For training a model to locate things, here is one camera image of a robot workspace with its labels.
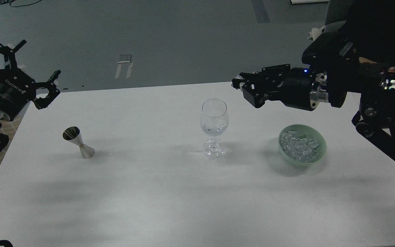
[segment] ice cube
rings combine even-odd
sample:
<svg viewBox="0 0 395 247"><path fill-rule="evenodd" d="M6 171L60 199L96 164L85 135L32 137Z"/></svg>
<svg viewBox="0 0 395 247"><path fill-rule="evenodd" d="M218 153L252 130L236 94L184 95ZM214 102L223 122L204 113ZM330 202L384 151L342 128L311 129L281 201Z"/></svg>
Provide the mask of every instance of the ice cube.
<svg viewBox="0 0 395 247"><path fill-rule="evenodd" d="M317 142L311 142L309 145L314 150L318 149L318 147L320 146Z"/></svg>

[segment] white table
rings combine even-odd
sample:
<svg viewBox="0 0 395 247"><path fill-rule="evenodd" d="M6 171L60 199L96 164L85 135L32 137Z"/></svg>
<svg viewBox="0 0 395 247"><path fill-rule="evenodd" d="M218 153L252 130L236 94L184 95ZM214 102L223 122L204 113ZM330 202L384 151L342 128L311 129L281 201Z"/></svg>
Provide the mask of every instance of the white table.
<svg viewBox="0 0 395 247"><path fill-rule="evenodd" d="M207 161L202 103L224 100L225 159ZM0 239L20 246L395 245L395 163L360 136L351 95L313 112L254 109L226 83L62 93L30 105L0 167ZM295 169L277 150L291 124L328 153ZM80 128L89 160L62 138Z"/></svg>

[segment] green bowl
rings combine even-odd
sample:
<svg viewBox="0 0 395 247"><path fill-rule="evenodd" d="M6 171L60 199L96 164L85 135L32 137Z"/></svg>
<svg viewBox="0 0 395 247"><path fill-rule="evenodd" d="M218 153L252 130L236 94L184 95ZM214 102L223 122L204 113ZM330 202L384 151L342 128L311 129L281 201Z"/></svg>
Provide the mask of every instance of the green bowl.
<svg viewBox="0 0 395 247"><path fill-rule="evenodd" d="M320 146L318 147L318 149L316 150L318 152L318 158L315 161L309 162L309 163L305 163L305 162L301 162L301 161L297 161L294 158L288 156L284 150L281 147L280 144L280 139L281 139L281 135L283 133L286 133L288 131L299 131L302 132L304 134L306 134L307 138L315 138L316 141L318 142L318 144L320 144ZM278 136L278 147L279 147L279 151L281 153L281 155L283 156L283 158L285 160L287 160L290 164L294 165L294 166L309 166L312 164L315 164L318 161L321 161L322 158L324 158L326 151L327 151L327 144L326 144L326 140L324 139L324 137L314 128L306 126L306 125L290 125L287 126L286 128L284 128L279 136Z"/></svg>

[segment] jigger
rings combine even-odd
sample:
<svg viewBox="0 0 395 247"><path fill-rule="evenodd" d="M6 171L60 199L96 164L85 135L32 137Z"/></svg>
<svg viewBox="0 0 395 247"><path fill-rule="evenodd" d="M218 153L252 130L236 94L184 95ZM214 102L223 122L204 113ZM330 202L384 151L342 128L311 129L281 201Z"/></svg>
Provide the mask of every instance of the jigger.
<svg viewBox="0 0 395 247"><path fill-rule="evenodd" d="M79 146L82 158L91 158L94 155L95 150L92 147L83 144L82 135L80 134L79 128L75 126L67 128L63 132L62 136L63 139L67 140L68 142L74 143Z"/></svg>

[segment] wine glass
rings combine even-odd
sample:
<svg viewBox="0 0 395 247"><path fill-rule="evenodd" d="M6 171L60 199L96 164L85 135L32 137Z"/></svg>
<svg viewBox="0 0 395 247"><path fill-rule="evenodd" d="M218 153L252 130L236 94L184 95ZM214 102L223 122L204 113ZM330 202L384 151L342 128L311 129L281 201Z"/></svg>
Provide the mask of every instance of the wine glass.
<svg viewBox="0 0 395 247"><path fill-rule="evenodd" d="M210 136L219 136L228 128L228 113L226 103L219 99L209 99L202 105L202 130ZM226 149L220 139L209 139L203 147L204 154L209 158L224 155Z"/></svg>

